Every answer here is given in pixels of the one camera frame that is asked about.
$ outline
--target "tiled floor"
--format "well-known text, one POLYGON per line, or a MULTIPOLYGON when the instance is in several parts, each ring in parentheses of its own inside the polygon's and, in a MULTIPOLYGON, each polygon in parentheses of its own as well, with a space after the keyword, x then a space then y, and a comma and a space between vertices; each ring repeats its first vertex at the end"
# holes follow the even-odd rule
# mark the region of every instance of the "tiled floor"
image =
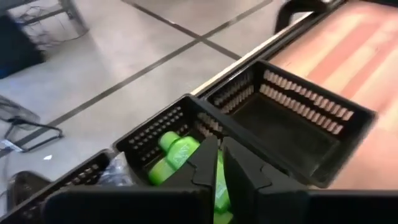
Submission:
MULTIPOLYGON (((0 95, 36 112, 43 123, 56 124, 66 136, 42 149, 0 158, 0 170, 6 171, 0 192, 22 170, 55 180, 194 90, 272 36, 283 1, 76 1, 89 33, 57 47, 46 63, 0 80, 0 95), (200 41, 202 35, 207 42, 200 41)), ((50 32, 63 37, 57 23, 48 24, 50 32)), ((0 123, 0 133, 6 128, 0 123)), ((29 134, 19 131, 15 137, 29 134)))

